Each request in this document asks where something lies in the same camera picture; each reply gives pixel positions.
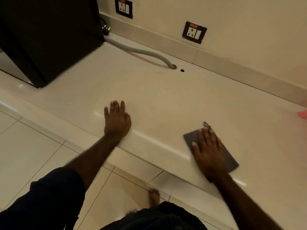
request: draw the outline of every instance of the black appliance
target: black appliance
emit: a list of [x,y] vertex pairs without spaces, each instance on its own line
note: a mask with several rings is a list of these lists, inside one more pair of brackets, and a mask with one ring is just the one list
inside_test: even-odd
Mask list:
[[0,0],[2,64],[10,58],[21,70],[11,75],[36,88],[103,42],[97,0]]

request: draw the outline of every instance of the white switch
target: white switch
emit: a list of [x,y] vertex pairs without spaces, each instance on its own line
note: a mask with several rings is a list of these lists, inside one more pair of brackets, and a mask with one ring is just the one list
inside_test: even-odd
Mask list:
[[118,8],[119,8],[119,11],[126,13],[126,5],[125,5],[125,3],[122,3],[122,2],[119,1],[118,2]]
[[201,35],[201,31],[197,30],[197,32],[195,34],[195,39],[198,39],[200,35]]
[[197,30],[195,28],[189,27],[189,30],[187,32],[187,36],[190,36],[190,37],[194,38],[195,34],[196,34],[196,31]]
[[129,5],[126,4],[126,14],[129,14]]

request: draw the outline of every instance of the beige wall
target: beige wall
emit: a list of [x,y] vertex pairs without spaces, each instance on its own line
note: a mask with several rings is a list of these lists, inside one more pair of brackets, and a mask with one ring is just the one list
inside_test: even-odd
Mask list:
[[[99,10],[307,88],[307,0],[130,0],[133,19]],[[182,38],[186,21],[208,28],[201,45]]]

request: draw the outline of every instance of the electrical outlet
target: electrical outlet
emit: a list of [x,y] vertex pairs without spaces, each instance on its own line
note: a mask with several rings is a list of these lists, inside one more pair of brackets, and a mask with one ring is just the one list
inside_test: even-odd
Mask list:
[[133,19],[132,2],[128,0],[115,0],[115,10],[118,14]]
[[207,28],[205,27],[196,25],[194,23],[186,22],[182,37],[192,42],[201,44],[206,31]]

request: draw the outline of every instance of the bare foot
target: bare foot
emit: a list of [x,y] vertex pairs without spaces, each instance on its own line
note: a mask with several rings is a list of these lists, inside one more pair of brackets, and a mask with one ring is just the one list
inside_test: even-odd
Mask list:
[[155,207],[160,204],[159,190],[153,188],[148,189],[148,202],[149,207]]

